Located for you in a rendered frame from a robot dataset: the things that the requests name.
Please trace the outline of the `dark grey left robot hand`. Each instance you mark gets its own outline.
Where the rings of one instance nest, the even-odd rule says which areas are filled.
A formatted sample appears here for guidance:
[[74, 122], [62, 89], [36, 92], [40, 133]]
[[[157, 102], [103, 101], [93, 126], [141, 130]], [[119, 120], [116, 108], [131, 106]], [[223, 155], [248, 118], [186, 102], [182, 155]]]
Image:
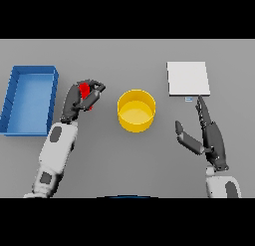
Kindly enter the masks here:
[[[102, 91], [106, 89], [106, 86], [103, 83], [95, 80], [87, 79], [84, 81], [89, 81], [91, 83], [91, 86], [93, 87], [95, 104], [95, 102], [100, 98]], [[67, 93], [61, 115], [61, 123], [70, 124], [72, 121], [75, 121], [78, 118], [80, 111], [84, 111], [81, 110], [80, 108], [81, 102], [81, 93], [79, 90], [80, 82], [83, 81], [76, 82], [74, 85], [70, 87]]]

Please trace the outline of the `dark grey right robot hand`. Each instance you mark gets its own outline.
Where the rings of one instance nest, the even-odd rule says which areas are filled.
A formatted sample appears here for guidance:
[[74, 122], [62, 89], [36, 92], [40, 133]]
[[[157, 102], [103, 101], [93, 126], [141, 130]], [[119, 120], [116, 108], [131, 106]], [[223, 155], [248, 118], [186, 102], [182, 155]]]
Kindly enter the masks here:
[[217, 123], [211, 119], [202, 96], [197, 98], [195, 107], [198, 112], [203, 142], [188, 134], [179, 121], [175, 122], [177, 141], [197, 155], [205, 154], [206, 160], [216, 171], [228, 170], [222, 133]]

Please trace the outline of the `red beaker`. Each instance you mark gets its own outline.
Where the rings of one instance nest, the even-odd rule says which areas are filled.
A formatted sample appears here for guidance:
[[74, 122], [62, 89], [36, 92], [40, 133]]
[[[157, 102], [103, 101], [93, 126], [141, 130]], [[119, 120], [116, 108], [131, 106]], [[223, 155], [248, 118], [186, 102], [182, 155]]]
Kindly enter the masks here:
[[79, 84], [79, 90], [81, 93], [80, 108], [84, 111], [89, 111], [94, 104], [93, 87], [89, 81], [83, 81]]

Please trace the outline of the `pale square measuring scale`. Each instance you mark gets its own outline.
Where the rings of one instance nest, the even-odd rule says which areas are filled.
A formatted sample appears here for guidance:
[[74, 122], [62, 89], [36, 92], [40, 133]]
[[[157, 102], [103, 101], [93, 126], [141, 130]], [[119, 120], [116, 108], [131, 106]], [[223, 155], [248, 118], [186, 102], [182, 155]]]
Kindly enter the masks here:
[[166, 72], [171, 97], [210, 96], [204, 62], [167, 62]]

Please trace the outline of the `yellow bowl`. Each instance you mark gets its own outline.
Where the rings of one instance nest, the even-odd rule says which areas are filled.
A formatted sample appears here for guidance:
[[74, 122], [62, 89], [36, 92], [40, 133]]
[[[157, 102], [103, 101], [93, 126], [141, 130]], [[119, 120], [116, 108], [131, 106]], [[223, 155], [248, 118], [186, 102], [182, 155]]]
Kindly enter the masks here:
[[118, 100], [119, 123], [129, 132], [143, 132], [151, 126], [155, 109], [155, 100], [150, 93], [139, 89], [129, 90]]

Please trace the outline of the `blue tray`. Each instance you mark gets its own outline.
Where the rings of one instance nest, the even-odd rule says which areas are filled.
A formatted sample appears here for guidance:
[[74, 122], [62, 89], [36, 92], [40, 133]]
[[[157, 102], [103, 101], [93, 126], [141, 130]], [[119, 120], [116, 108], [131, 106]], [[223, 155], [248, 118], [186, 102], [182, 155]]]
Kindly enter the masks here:
[[58, 79], [55, 66], [13, 66], [0, 113], [0, 134], [47, 136]]

